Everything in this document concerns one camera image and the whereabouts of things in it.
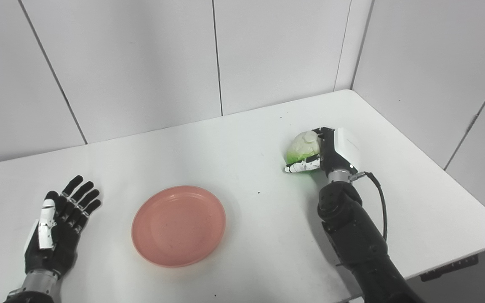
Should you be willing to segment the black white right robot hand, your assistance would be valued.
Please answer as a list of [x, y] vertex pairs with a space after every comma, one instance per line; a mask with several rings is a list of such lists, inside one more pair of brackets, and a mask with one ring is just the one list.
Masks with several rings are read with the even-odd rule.
[[356, 175], [361, 151], [354, 135], [345, 128], [321, 127], [298, 134], [285, 152], [286, 173], [322, 170], [326, 175], [346, 171]]

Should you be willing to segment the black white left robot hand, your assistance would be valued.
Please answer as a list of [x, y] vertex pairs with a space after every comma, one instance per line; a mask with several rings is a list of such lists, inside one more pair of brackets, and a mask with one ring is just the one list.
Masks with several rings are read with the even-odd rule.
[[61, 191], [49, 191], [24, 253], [24, 271], [54, 273], [58, 279], [75, 265], [77, 246], [91, 214], [101, 205], [92, 181], [75, 176]]

